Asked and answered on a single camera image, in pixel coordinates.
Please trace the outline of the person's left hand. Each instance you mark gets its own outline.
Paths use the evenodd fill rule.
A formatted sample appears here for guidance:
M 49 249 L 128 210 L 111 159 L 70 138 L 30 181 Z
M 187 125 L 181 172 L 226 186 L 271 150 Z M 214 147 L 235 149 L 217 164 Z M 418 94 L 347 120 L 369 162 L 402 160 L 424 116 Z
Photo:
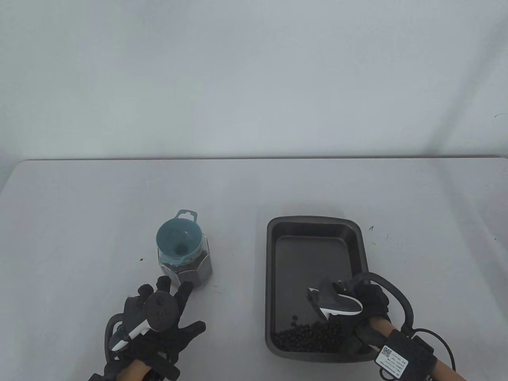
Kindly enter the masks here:
M 181 328 L 181 316 L 193 291 L 183 282 L 171 294 L 171 278 L 160 276 L 157 289 L 141 285 L 136 296 L 127 297 L 123 312 L 112 316 L 105 329 L 103 374 L 91 381 L 175 381 L 179 354 L 205 332 L 203 321 Z

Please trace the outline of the person's right hand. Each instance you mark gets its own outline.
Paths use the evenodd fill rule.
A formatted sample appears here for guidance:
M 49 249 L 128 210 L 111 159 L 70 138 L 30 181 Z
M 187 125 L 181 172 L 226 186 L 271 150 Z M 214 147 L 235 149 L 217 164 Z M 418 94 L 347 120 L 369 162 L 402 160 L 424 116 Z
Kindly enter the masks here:
M 381 348 L 386 337 L 370 325 L 370 320 L 389 320 L 389 300 L 379 285 L 357 285 L 354 297 L 363 305 L 362 312 L 354 316 L 337 316 L 341 325 L 339 353 L 348 357 L 369 352 L 371 346 Z

